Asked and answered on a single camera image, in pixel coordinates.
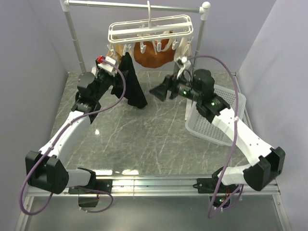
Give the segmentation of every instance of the black cloth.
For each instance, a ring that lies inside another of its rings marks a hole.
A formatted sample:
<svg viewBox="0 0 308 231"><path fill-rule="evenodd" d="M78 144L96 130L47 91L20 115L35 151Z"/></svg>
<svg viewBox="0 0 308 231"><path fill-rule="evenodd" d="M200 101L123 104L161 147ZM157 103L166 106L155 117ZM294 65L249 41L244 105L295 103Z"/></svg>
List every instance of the black cloth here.
<svg viewBox="0 0 308 231"><path fill-rule="evenodd" d="M148 102L146 101L146 98L140 87L133 65L133 60L128 52L122 57L119 69L122 73L125 73L124 77L126 81L126 92L124 97L128 99L128 104L138 107L139 109L144 108ZM116 78L121 79L119 73L117 73ZM111 90L111 94L116 95L117 98L120 98L122 93L123 87L113 87Z"/></svg>

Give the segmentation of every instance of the hanging rod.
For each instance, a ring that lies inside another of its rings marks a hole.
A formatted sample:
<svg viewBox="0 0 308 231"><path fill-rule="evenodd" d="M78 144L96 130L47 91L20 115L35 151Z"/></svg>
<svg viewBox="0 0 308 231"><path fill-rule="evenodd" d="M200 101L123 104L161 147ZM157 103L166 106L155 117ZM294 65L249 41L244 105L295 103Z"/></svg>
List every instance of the hanging rod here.
<svg viewBox="0 0 308 231"><path fill-rule="evenodd" d="M106 8L129 8L129 9L144 9L148 10L148 5L145 4L131 4L131 3L116 3L103 1L80 1L67 0L68 5L72 6L90 6L90 7L106 7ZM180 7L180 6L152 6L154 11L171 11L171 12L191 12L203 14L202 7Z"/></svg>

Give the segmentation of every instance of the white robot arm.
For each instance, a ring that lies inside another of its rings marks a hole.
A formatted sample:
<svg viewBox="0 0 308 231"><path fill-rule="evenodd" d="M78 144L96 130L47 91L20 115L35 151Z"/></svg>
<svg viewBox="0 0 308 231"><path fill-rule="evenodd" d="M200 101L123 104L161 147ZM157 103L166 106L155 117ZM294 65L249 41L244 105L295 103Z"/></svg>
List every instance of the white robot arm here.
<svg viewBox="0 0 308 231"><path fill-rule="evenodd" d="M234 121L237 120L236 145L246 156L249 164L227 167L219 192L224 193L226 189L230 189L231 192L235 191L239 184L248 184L256 191L262 190L281 174L285 157L284 151L280 147L274 149L240 119L234 118L233 109L223 98L214 93L214 79L209 71L196 70L193 78L186 80L182 73L190 66L190 63L187 62L189 62L187 58L180 58L178 65L181 74L175 73L166 76L164 82L150 90L150 93L164 101L167 97L167 91L170 90L171 99L181 95L195 101L198 112L210 123L221 129L231 140L233 140L235 132ZM108 71L101 69L97 77L91 72L86 72L79 79L76 102L65 123L38 152L30 151L26 156L26 171L28 174L42 154L46 153L51 147L51 144L63 130L62 128L69 126L65 132L60 134L60 138L52 147L48 156L34 170L28 180L29 185L57 194L67 187L75 186L111 191L112 182L98 182L94 171L85 168L67 170L64 167L72 146L78 141L80 135L89 128L97 114L93 113L86 117L82 117L82 115L98 111L101 107L98 100L111 85L119 84L119 81L114 77L114 73L110 73L110 68L108 68ZM211 179L204 179L205 184L202 187L207 193L214 192L221 170L222 168L213 173ZM194 185L194 188L200 189L198 184Z"/></svg>

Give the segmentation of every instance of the gray marble surface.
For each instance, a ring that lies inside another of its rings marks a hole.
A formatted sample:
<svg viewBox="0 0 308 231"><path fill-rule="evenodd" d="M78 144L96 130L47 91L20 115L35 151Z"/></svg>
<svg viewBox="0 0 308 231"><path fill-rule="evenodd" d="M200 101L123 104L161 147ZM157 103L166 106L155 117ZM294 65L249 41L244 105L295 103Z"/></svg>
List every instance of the gray marble surface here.
<svg viewBox="0 0 308 231"><path fill-rule="evenodd" d="M211 174L222 167L231 148L202 140L187 131L186 100L179 96L161 102L149 93L149 89L170 73L137 72L148 105L138 109L129 106L124 99L118 106L99 114L74 145L66 167L101 170L107 175ZM79 75L69 74L52 135L65 122L75 102ZM216 84L233 89L226 72L214 72L213 77ZM117 100L110 91L100 100L102 108ZM236 149L231 166L246 163L244 155Z"/></svg>

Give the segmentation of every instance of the brown cloth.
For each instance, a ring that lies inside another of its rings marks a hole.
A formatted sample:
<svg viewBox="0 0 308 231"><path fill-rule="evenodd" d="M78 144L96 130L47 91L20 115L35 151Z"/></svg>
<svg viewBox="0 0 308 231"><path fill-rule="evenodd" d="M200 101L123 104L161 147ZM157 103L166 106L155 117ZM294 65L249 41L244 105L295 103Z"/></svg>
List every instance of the brown cloth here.
<svg viewBox="0 0 308 231"><path fill-rule="evenodd" d="M165 48L168 42L169 39L163 39L161 41L162 50ZM162 65L173 61L175 50L172 50L172 46L170 46L164 52L157 52L157 54L155 54L152 41L143 42L143 44L146 45L146 49L143 54L141 53L139 42L136 42L134 47L135 61L139 63L141 66L148 68L159 68Z"/></svg>

